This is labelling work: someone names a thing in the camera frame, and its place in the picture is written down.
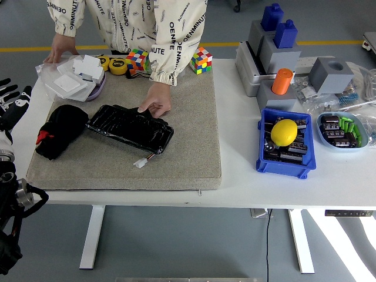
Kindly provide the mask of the person's left hand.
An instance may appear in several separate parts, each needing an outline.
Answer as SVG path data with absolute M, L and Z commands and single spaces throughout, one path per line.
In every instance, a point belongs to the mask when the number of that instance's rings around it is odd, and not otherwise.
M 137 111 L 142 113 L 148 110 L 154 118 L 159 118 L 170 111 L 172 108 L 170 88 L 168 84 L 153 82 Z

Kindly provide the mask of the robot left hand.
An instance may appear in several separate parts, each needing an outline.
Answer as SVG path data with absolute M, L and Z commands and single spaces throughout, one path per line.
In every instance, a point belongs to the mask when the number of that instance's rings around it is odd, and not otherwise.
M 1 80 L 1 150 L 13 152 L 11 131 L 26 113 L 31 92 L 31 86 L 20 92 L 10 78 Z

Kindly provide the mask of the person's right hand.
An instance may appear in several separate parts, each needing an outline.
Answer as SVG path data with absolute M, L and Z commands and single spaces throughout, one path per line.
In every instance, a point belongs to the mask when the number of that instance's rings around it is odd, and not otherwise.
M 76 49 L 75 38 L 56 33 L 53 37 L 51 51 L 43 60 L 43 63 L 59 63 L 65 52 L 69 52 L 72 55 L 79 55 Z

